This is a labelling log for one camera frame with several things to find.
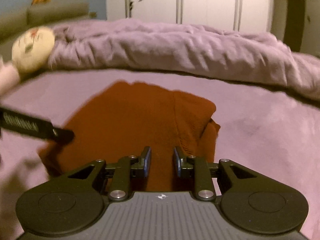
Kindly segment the rust red sweater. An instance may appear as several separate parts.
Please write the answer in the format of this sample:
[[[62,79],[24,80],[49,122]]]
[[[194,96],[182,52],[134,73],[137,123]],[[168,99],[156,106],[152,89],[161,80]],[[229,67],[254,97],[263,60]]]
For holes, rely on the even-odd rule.
[[[186,155],[214,160],[220,126],[212,119],[213,102],[178,90],[147,83],[118,82],[92,98],[68,121],[73,141],[49,143],[39,157],[57,177],[96,159],[116,163],[151,148],[147,191],[172,191],[172,155],[180,147]]]

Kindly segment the dark brown door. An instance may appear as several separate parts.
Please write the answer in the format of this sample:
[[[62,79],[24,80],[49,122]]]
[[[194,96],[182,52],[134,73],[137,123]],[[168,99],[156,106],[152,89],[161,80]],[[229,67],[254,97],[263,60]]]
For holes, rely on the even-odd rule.
[[[287,18],[283,42],[300,52],[305,24],[305,0],[287,0]]]

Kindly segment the white wardrobe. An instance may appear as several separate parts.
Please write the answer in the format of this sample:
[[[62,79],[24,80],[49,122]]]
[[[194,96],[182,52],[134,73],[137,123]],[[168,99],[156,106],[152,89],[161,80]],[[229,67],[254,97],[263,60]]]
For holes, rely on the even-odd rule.
[[[270,31],[273,0],[106,0],[109,21],[201,24],[222,30]]]

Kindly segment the grey bolster pillow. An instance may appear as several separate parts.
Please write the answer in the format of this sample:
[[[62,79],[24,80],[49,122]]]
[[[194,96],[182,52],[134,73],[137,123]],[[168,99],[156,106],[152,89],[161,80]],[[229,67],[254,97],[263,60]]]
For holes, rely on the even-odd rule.
[[[89,3],[84,0],[54,0],[2,12],[1,40],[31,27],[78,18],[89,18]]]

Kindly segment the lilac rumpled duvet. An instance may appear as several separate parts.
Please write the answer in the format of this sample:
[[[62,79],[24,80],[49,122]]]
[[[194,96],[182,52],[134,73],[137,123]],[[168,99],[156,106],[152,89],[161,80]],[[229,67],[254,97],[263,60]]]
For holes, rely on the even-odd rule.
[[[273,34],[132,18],[83,20],[54,27],[47,67],[131,68],[183,72],[279,86],[319,100],[319,59],[293,52]]]

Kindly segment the lilac bed sheet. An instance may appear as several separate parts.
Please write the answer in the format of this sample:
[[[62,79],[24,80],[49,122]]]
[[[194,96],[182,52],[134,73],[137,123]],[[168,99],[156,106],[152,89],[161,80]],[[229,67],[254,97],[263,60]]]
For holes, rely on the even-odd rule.
[[[92,96],[118,81],[181,90],[216,104],[216,159],[229,158],[299,190],[309,214],[302,233],[319,239],[319,104],[287,92],[187,75],[89,70],[47,72],[1,98],[11,109],[66,120]]]

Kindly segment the cream round face plush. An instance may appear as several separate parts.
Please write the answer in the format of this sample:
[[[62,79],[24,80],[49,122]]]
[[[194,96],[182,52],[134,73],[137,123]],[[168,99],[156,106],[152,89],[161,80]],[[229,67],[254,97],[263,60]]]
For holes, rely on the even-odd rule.
[[[1,95],[39,71],[48,61],[55,45],[52,28],[40,26],[20,35],[12,45],[11,59],[1,58]]]

